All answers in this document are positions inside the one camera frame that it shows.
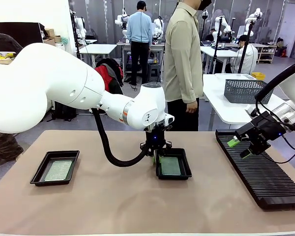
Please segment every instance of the gray wall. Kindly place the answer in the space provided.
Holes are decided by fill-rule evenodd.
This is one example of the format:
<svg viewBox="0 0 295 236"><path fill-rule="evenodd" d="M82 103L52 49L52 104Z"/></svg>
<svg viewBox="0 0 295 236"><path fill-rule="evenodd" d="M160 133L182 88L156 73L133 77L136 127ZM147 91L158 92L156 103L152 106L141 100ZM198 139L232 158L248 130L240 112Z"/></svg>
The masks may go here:
<svg viewBox="0 0 295 236"><path fill-rule="evenodd" d="M136 12L138 0L124 0L126 12L131 15ZM115 25L117 15L121 14L122 0L69 0L70 8L76 11L77 16L86 20L87 35L96 35L99 43L117 43L122 38L119 26ZM161 0L160 15L165 22L165 29L170 16L173 13L177 0ZM237 35L239 26L245 24L247 15L254 13L260 8L264 13L262 20L258 21L253 28L255 33L251 41L269 42L273 41L275 32L281 16L284 0L212 0L207 8L209 18L205 22L204 37L209 34L211 27L214 27L214 19L224 15L229 24L234 21L233 31ZM146 0L147 14L152 20L159 15L160 0ZM202 12L199 12L198 20L200 33L202 32ZM115 57L120 57L120 49L115 50Z"/></svg>

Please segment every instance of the black drain rack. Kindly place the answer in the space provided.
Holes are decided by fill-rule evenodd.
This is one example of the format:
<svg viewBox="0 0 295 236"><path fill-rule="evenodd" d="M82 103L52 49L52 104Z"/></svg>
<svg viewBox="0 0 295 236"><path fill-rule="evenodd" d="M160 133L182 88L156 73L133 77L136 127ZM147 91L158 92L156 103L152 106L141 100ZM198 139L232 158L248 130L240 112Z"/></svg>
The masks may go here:
<svg viewBox="0 0 295 236"><path fill-rule="evenodd" d="M240 153L249 147L249 142L240 142L229 147L227 142L235 135L232 130L217 130L216 139L235 168L237 174L254 198L258 206L264 210L295 209L295 183L280 168L268 159L267 153L251 155L246 159Z"/></svg>

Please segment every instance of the white jacket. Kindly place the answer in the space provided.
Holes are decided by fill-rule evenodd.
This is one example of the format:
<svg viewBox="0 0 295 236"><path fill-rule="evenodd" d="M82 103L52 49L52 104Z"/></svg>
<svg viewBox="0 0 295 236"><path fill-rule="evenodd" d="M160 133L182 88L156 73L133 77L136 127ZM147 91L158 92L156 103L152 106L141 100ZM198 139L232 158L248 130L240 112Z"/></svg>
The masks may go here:
<svg viewBox="0 0 295 236"><path fill-rule="evenodd" d="M231 58L231 66L232 72L234 74L238 73L239 64L241 60L241 55L244 51L244 47L242 47L237 53L239 54L238 58ZM258 50L252 45L248 44L246 55L244 58L244 63L242 64L241 74L251 74L254 71L258 59Z"/></svg>

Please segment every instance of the light blue sweater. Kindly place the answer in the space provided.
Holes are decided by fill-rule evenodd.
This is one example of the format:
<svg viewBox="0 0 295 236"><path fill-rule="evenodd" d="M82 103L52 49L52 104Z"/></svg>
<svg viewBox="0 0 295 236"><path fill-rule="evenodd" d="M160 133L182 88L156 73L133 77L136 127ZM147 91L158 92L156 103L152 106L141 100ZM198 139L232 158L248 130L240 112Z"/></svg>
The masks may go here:
<svg viewBox="0 0 295 236"><path fill-rule="evenodd" d="M143 12L136 12L129 17L127 36L129 41L152 44L152 20Z"/></svg>

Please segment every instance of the white door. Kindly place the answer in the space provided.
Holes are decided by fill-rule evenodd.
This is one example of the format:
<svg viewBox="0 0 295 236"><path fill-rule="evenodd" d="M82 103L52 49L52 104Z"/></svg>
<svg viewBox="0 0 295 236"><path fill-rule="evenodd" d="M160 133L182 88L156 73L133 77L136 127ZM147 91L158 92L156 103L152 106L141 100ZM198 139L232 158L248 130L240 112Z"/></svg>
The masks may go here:
<svg viewBox="0 0 295 236"><path fill-rule="evenodd" d="M286 55L290 57L295 42L295 4L286 4L278 37L283 38L284 45L287 46Z"/></svg>

